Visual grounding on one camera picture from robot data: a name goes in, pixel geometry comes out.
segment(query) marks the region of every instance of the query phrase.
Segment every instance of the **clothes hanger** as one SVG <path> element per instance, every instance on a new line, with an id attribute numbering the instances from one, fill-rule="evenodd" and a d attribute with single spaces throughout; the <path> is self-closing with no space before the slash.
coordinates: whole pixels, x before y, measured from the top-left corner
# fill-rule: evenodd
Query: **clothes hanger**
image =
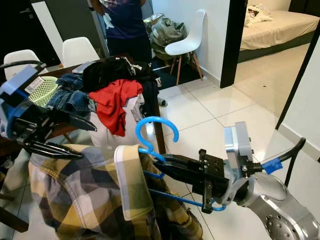
<path id="1" fill-rule="evenodd" d="M 174 125 L 171 121 L 169 121 L 169 120 L 167 120 L 167 119 L 165 119 L 163 117 L 159 117 L 159 116 L 149 116 L 149 117 L 143 118 L 136 125 L 135 134 L 136 134 L 137 138 L 139 139 L 139 141 L 141 143 L 143 143 L 145 146 L 148 147 L 148 149 L 139 147 L 138 148 L 138 152 L 139 153 L 143 153 L 143 154 L 150 154 L 150 155 L 154 156 L 157 160 L 162 161 L 164 163 L 164 162 L 166 162 L 166 159 L 164 158 L 164 156 L 162 156 L 161 154 L 159 154 L 157 152 L 154 152 L 154 146 L 150 142 L 145 140 L 141 135 L 142 126 L 145 125 L 146 123 L 152 123 L 152 122 L 162 123 L 162 124 L 165 124 L 168 127 L 170 127 L 172 129 L 172 131 L 173 131 L 173 141 L 175 143 L 179 139 L 179 131 L 178 131 L 176 125 Z M 162 172 L 161 174 L 155 174 L 155 173 L 152 173 L 152 172 L 144 171 L 144 174 L 147 175 L 147 176 L 150 176 L 150 177 L 154 177 L 156 179 L 163 179 L 164 176 L 165 176 L 164 172 Z M 186 198 L 183 198 L 183 197 L 179 197 L 179 196 L 176 196 L 176 195 L 172 195 L 172 194 L 169 194 L 169 193 L 166 193 L 166 192 L 161 192 L 161 191 L 157 191 L 157 190 L 150 189 L 150 188 L 149 188 L 149 192 L 153 193 L 153 194 L 161 195 L 161 196 L 166 197 L 166 198 L 178 200 L 180 202 L 192 204 L 192 205 L 195 205 L 195 206 L 198 206 L 198 207 L 202 207 L 203 206 L 203 204 L 200 203 L 200 202 L 192 201 L 192 200 L 189 200 L 189 199 L 186 199 Z M 226 209 L 225 205 L 223 205 L 221 207 L 212 207 L 212 210 L 213 211 L 217 211 L 217 212 L 223 211 L 225 209 Z"/>
<path id="2" fill-rule="evenodd" d="M 141 143 L 143 143 L 145 146 L 148 147 L 148 149 L 144 149 L 144 148 L 140 147 L 138 149 L 139 153 L 150 154 L 150 155 L 156 157 L 158 160 L 165 162 L 166 161 L 165 158 L 161 154 L 154 152 L 154 146 L 150 142 L 145 140 L 141 135 L 142 126 L 145 125 L 146 123 L 151 123 L 151 122 L 162 123 L 162 124 L 169 126 L 173 131 L 173 141 L 175 143 L 179 139 L 179 131 L 178 131 L 176 125 L 174 125 L 171 121 L 169 121 L 163 117 L 160 117 L 160 116 L 149 116 L 149 117 L 143 118 L 142 120 L 140 120 L 138 122 L 138 124 L 135 127 L 135 134 L 136 134 L 137 138 L 139 139 L 139 141 Z M 151 177 L 154 177 L 156 179 L 163 179 L 165 176 L 165 174 L 163 172 L 159 175 L 159 174 L 145 171 L 144 174 L 151 176 Z"/>

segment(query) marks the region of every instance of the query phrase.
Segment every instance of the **pillow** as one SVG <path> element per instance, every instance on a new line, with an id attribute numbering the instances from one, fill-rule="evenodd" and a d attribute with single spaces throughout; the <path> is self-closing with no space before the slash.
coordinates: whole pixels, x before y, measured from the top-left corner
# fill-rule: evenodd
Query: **pillow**
<path id="1" fill-rule="evenodd" d="M 248 6 L 246 8 L 244 26 L 249 28 L 255 23 L 272 21 L 273 18 L 267 14 L 268 11 L 262 6 L 262 4 Z"/>

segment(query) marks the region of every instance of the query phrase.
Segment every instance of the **yellow plaid shirt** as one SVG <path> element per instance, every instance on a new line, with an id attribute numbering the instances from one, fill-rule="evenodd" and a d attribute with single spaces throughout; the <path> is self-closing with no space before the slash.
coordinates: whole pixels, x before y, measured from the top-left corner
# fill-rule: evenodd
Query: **yellow plaid shirt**
<path id="1" fill-rule="evenodd" d="M 50 159 L 33 154 L 28 165 L 32 197 L 44 222 L 60 239 L 202 239 L 196 217 L 182 203 L 158 195 L 152 196 L 152 211 L 125 221 L 113 152 L 94 146 L 67 146 L 83 153 L 83 158 Z M 140 161 L 143 170 L 159 173 L 148 155 L 140 155 Z M 145 179 L 148 187 L 170 192 L 164 180 Z M 139 207 L 137 196 L 134 198 L 132 211 Z"/>

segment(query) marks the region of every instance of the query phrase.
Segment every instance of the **white wall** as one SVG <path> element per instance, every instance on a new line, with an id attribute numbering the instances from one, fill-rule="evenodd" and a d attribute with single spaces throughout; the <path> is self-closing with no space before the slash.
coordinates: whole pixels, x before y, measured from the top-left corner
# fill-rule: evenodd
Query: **white wall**
<path id="1" fill-rule="evenodd" d="M 282 125 L 320 151 L 320 39 L 297 88 Z"/>
<path id="2" fill-rule="evenodd" d="M 153 12 L 163 13 L 175 22 L 184 22 L 187 30 L 198 9 L 206 11 L 202 43 L 196 51 L 199 64 L 221 80 L 230 0 L 152 0 Z"/>
<path id="3" fill-rule="evenodd" d="M 269 10 L 288 11 L 291 0 L 248 0 L 248 5 L 263 4 Z"/>

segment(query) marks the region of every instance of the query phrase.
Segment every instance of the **white tile floor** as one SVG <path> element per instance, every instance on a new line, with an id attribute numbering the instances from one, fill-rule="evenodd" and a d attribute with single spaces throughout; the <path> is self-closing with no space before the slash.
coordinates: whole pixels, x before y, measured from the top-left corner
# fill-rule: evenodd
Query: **white tile floor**
<path id="1" fill-rule="evenodd" d="M 234 79 L 235 88 L 279 117 L 309 45 L 239 63 Z"/>
<path id="2" fill-rule="evenodd" d="M 164 128 L 165 144 L 169 153 L 198 159 L 198 150 L 203 148 L 211 155 L 225 158 L 224 127 L 239 121 L 246 122 L 257 161 L 272 158 L 293 147 L 293 143 L 275 130 L 278 118 L 234 87 L 219 89 L 206 79 L 195 80 L 162 90 L 160 96 L 168 102 L 167 107 L 160 109 L 161 115 L 174 122 L 179 129 L 179 141 L 174 143 L 173 133 L 169 128 Z M 81 143 L 90 142 L 88 135 L 83 132 L 71 137 L 77 138 Z M 314 166 L 316 162 L 304 153 L 301 153 L 298 159 L 308 161 L 315 172 L 320 168 L 320 164 Z M 5 189 L 16 198 L 14 202 L 0 200 L 0 206 L 5 206 L 8 211 L 28 221 L 29 230 L 19 233 L 0 223 L 0 239 L 34 239 L 36 235 L 38 239 L 56 239 L 53 229 L 44 224 L 38 207 L 32 202 L 26 177 L 27 161 L 26 157 L 20 157 L 16 166 L 10 169 L 10 179 L 7 178 Z M 276 173 L 282 180 L 285 178 L 287 167 L 285 164 L 284 169 Z M 317 179 L 314 184 L 320 181 L 320 177 Z M 173 192 L 191 200 L 201 200 L 199 195 L 191 194 L 191 187 L 185 183 L 167 176 L 166 180 Z M 292 181 L 296 183 L 299 179 L 294 177 Z M 292 191 L 299 195 L 298 199 L 305 206 L 316 213 L 319 220 L 319 208 L 310 205 L 308 199 L 300 196 L 294 189 Z M 304 189 L 303 194 L 314 195 L 308 192 L 308 189 Z M 247 208 L 231 204 L 223 212 L 204 214 L 196 206 L 187 206 L 202 224 L 204 240 L 269 240 L 258 217 Z"/>

